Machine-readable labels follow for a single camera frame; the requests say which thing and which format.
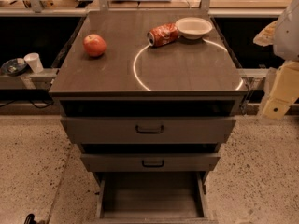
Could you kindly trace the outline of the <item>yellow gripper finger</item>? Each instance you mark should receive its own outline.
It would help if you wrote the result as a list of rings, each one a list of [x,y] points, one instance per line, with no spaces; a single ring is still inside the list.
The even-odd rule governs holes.
[[[253,43],[262,47],[270,46],[274,42],[274,33],[277,21],[273,21],[265,26],[260,33],[253,38]]]
[[[298,98],[299,62],[285,61],[276,71],[262,115],[269,119],[282,119]]]

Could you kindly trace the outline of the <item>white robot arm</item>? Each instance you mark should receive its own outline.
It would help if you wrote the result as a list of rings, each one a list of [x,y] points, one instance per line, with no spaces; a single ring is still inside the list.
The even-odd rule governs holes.
[[[259,46],[273,46],[274,54],[284,60],[276,71],[262,115],[282,119],[299,98],[299,0],[292,0],[276,21],[253,38]]]

